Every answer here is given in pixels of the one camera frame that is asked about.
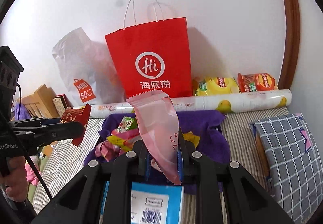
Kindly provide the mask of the person's left hand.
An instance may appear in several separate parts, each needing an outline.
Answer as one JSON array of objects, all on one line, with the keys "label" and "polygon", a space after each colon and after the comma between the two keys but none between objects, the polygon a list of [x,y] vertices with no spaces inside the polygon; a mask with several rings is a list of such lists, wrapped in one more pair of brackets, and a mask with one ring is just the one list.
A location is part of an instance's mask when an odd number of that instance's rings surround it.
[{"label": "person's left hand", "polygon": [[23,202],[28,194],[28,181],[26,179],[26,160],[24,157],[14,157],[9,160],[12,169],[8,176],[1,176],[1,184],[6,186],[7,196],[15,202]]}]

